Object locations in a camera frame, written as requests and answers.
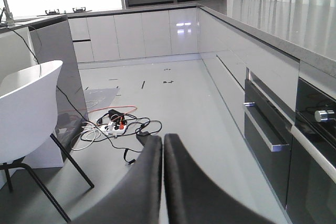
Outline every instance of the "stove burner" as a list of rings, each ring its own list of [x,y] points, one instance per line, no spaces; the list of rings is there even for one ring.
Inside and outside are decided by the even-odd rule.
[[[72,9],[74,13],[83,13],[86,11],[86,8],[85,7],[79,7],[79,8],[73,8]]]
[[[59,9],[56,10],[49,10],[49,11],[45,11],[47,15],[57,15],[60,14]]]

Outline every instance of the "oven knob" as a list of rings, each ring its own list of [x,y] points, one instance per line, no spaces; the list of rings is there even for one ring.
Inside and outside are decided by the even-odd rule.
[[[335,112],[333,110],[317,110],[315,111],[315,119],[317,122],[328,122],[335,119]]]

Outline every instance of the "kitchen faucet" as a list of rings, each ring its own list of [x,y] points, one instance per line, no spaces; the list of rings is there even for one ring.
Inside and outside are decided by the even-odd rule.
[[[8,6],[7,0],[3,0],[3,1],[4,1],[4,4],[5,4],[5,7],[3,9],[3,13],[6,15],[6,22],[5,22],[5,24],[7,26],[12,26],[12,25],[14,25],[13,14],[9,10],[9,6]]]

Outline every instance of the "gray countertop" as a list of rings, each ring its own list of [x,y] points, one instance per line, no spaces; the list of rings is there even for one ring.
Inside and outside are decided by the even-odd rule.
[[[201,0],[69,13],[69,18],[200,7],[219,19],[336,77],[336,8],[260,0]],[[63,15],[25,23],[45,22]]]

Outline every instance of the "drawer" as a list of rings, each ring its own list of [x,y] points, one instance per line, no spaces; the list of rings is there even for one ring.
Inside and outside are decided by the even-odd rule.
[[[238,128],[244,134],[244,90],[219,58],[207,58],[203,61]]]
[[[86,18],[69,19],[72,40],[90,39]]]
[[[75,48],[77,62],[94,61],[90,41],[74,42],[74,48]]]
[[[219,59],[224,63],[226,68],[231,72],[234,78],[244,88],[246,79],[246,64],[237,55],[231,51],[217,52]]]

